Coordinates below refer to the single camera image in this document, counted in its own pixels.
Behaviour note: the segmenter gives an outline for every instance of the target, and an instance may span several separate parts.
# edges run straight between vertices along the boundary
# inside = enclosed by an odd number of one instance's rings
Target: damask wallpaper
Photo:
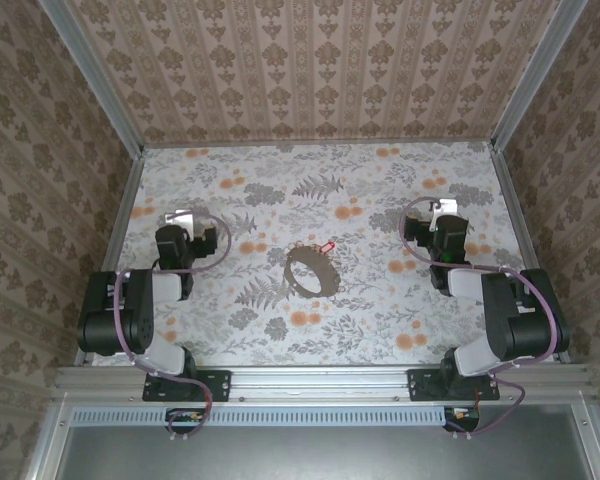
[[[540,263],[600,400],[600,0],[590,0],[506,148]]]
[[[148,149],[144,159],[119,268],[149,268],[155,231],[176,209],[220,216],[233,233],[229,256],[194,277],[188,300],[155,307],[158,332],[198,364],[436,363],[483,335],[483,309],[434,290],[400,241],[400,213],[422,195],[457,198],[471,262],[522,267],[486,142]],[[339,291],[304,298],[284,279],[286,254],[328,241]],[[307,270],[296,278],[320,291]]]
[[[144,142],[488,138],[558,0],[68,0]]]
[[[73,362],[128,169],[41,7],[0,0],[0,480],[18,477],[55,369]]]

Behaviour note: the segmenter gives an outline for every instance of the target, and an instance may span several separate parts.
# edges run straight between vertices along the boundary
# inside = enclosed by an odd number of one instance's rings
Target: purple cable
[[[524,400],[524,397],[526,395],[526,391],[524,389],[524,387],[522,387],[521,385],[518,385],[517,383],[513,383],[513,382],[509,382],[507,380],[502,380],[501,378],[498,378],[496,376],[497,373],[502,372],[504,370],[508,370],[509,368],[515,366],[520,366],[520,365],[530,365],[533,363],[538,363],[541,362],[547,358],[549,358],[553,352],[556,349],[556,345],[558,343],[558,327],[556,326],[556,320],[555,317],[553,316],[553,312],[551,311],[551,307],[549,307],[549,303],[547,302],[547,300],[542,296],[542,294],[540,293],[540,291],[536,288],[536,286],[531,283],[529,280],[527,280],[525,277],[523,277],[519,272],[511,269],[511,268],[507,268],[507,267],[496,267],[496,266],[492,266],[492,265],[463,265],[463,264],[459,264],[459,263],[444,263],[444,262],[436,262],[434,260],[431,260],[429,258],[423,257],[422,255],[418,254],[412,247],[411,245],[409,245],[409,243],[407,242],[406,238],[404,238],[403,234],[404,234],[404,226],[406,223],[406,219],[407,219],[407,214],[409,213],[409,211],[411,210],[411,208],[421,202],[435,202],[438,204],[438,206],[440,205],[440,199],[436,198],[436,197],[420,197],[420,198],[416,198],[415,200],[413,200],[412,202],[410,202],[406,207],[404,207],[404,209],[402,210],[402,213],[400,215],[400,220],[398,221],[398,234],[400,235],[400,240],[402,241],[402,244],[404,245],[404,247],[409,251],[409,253],[411,253],[411,255],[413,255],[415,258],[417,258],[418,260],[420,260],[421,262],[424,263],[428,263],[430,265],[436,265],[438,267],[445,267],[445,268],[465,268],[465,269],[472,269],[472,270],[484,270],[487,272],[502,272],[502,273],[508,273],[511,276],[515,277],[517,280],[519,280],[522,284],[524,284],[531,293],[533,293],[533,295],[538,299],[538,302],[540,302],[540,305],[542,306],[542,309],[544,310],[544,312],[547,315],[547,320],[549,322],[549,330],[551,332],[551,337],[549,340],[549,347],[547,348],[547,350],[540,355],[539,357],[534,357],[534,358],[530,358],[530,359],[520,359],[517,362],[507,362],[504,363],[498,367],[495,367],[493,369],[491,369],[489,371],[489,374],[491,375],[492,379],[494,381],[496,381],[497,383],[501,383],[503,385],[507,385],[509,387],[512,388],[516,388],[518,390],[520,390],[520,396],[516,399],[516,401],[513,403],[513,405],[511,405],[511,407],[509,407],[502,415],[500,415],[500,417],[498,417],[495,421],[493,421],[492,423],[490,423],[489,425],[487,425],[486,427],[482,427],[478,430],[475,430],[473,432],[471,432],[471,435],[478,435],[480,433],[485,433],[488,432],[489,430],[491,430],[492,428],[494,428],[495,426],[497,426],[498,424],[500,424],[505,418],[507,418],[516,408],[518,408],[518,406],[520,405],[520,403],[522,402],[522,400]],[[452,424],[451,422],[447,422],[449,423],[452,427],[456,428],[460,428],[460,431],[463,431],[463,429],[461,427],[459,427],[458,425]]]
[[[215,261],[211,265],[207,265],[206,267],[181,269],[181,270],[164,270],[164,271],[158,270],[154,273],[157,273],[157,274],[191,273],[191,274],[194,274],[194,273],[204,272],[204,271],[209,270],[209,269],[217,266],[218,264],[220,264],[225,258],[227,258],[227,255],[229,255],[229,251],[231,250],[231,231],[229,230],[229,226],[221,218],[216,217],[214,215],[201,213],[201,212],[198,212],[195,210],[187,210],[185,212],[180,212],[180,213],[171,215],[169,217],[169,219],[180,217],[182,215],[193,215],[193,216],[210,218],[210,219],[215,220],[227,232],[227,248],[224,251],[224,253],[222,254],[222,256],[217,261]],[[155,369],[143,364],[142,362],[137,361],[136,355],[131,351],[131,349],[129,348],[129,345],[127,344],[127,341],[124,338],[124,332],[122,331],[122,321],[120,320],[120,290],[122,288],[122,281],[124,280],[124,277],[126,276],[127,273],[130,273],[132,270],[133,269],[131,269],[131,268],[125,268],[124,270],[122,270],[116,277],[116,281],[113,286],[113,321],[114,321],[114,325],[116,328],[116,335],[118,336],[118,341],[120,342],[120,346],[122,347],[122,350],[124,351],[124,353],[126,353],[127,357],[129,357],[129,361],[131,362],[131,365],[134,365],[135,367],[139,368],[143,372],[146,372],[149,375],[154,375],[157,377],[164,378],[166,380],[170,380],[172,382],[190,383],[190,384],[196,385],[202,389],[202,391],[204,392],[205,403],[206,403],[205,412],[202,415],[202,418],[200,419],[200,422],[198,423],[198,425],[195,426],[191,430],[191,432],[188,433],[188,435],[195,435],[196,433],[198,433],[200,431],[200,429],[202,428],[204,423],[209,418],[209,415],[211,415],[211,408],[213,405],[213,395],[211,394],[211,390],[209,390],[209,387],[207,387],[204,383],[202,383],[198,380],[195,380],[193,378],[176,377],[169,373],[160,372],[158,370],[155,370]]]

